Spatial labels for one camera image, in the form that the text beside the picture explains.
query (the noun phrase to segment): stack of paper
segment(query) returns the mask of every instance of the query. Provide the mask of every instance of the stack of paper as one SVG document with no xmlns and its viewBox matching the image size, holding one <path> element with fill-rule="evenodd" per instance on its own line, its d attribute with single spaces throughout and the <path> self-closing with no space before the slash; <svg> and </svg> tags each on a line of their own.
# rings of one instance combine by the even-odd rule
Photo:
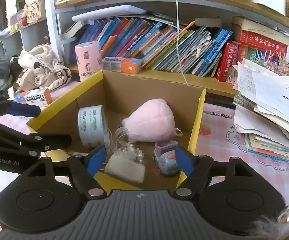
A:
<svg viewBox="0 0 289 240">
<path fill-rule="evenodd" d="M 289 161 L 289 77 L 238 62 L 235 127 L 249 152 Z"/>
</svg>

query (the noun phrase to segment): gray ribbed panel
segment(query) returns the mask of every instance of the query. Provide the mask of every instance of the gray ribbed panel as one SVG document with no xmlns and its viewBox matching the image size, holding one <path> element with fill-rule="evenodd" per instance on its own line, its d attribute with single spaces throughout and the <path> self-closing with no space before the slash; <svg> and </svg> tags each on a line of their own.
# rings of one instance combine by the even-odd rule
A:
<svg viewBox="0 0 289 240">
<path fill-rule="evenodd" d="M 248 240 L 213 228 L 189 201 L 167 191 L 115 190 L 87 203 L 72 223 L 58 230 L 26 235 L 4 230 L 0 240 Z"/>
</svg>

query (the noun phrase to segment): wooden shelf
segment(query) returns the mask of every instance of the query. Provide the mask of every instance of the wooden shelf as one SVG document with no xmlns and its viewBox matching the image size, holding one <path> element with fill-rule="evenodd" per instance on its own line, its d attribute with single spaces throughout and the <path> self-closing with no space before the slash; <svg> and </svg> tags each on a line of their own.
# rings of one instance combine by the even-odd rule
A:
<svg viewBox="0 0 289 240">
<path fill-rule="evenodd" d="M 68 66 L 73 73 L 78 73 L 78 66 L 70 64 Z M 165 81 L 185 84 L 181 74 L 156 71 L 151 69 L 142 69 L 136 76 L 160 79 Z M 192 74 L 186 74 L 189 85 L 206 88 L 207 93 L 233 98 L 238 91 L 232 89 L 232 85 L 227 82 L 217 82 L 217 79 L 211 77 L 198 77 Z"/>
<path fill-rule="evenodd" d="M 178 0 L 180 19 L 184 21 L 194 20 L 201 12 L 221 14 L 222 17 L 243 15 L 256 22 L 277 27 L 289 33 L 289 18 L 278 12 L 247 0 Z M 165 3 L 174 3 L 174 0 L 71 0 L 55 6 L 56 12 L 66 12 L 86 8 L 105 8 L 121 4 L 135 5 L 140 8 L 158 13 L 170 15 L 175 13 L 174 6 L 166 6 Z"/>
</svg>

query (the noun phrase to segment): beige cloth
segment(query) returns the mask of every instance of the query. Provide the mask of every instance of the beige cloth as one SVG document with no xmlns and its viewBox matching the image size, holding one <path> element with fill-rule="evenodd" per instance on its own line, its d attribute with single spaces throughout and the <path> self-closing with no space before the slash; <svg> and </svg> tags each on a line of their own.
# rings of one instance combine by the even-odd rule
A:
<svg viewBox="0 0 289 240">
<path fill-rule="evenodd" d="M 49 45 L 38 45 L 31 51 L 22 51 L 18 64 L 26 69 L 19 86 L 22 90 L 48 87 L 54 90 L 67 85 L 71 71 L 54 58 Z"/>
</svg>

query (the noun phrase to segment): red button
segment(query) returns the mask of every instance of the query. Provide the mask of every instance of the red button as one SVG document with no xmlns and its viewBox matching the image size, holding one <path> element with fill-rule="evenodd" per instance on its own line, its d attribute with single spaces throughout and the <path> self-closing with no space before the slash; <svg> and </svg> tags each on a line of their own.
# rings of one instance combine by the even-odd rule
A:
<svg viewBox="0 0 289 240">
<path fill-rule="evenodd" d="M 170 154 L 168 155 L 168 159 L 170 159 L 170 160 L 175 159 L 175 153 L 170 153 Z"/>
</svg>

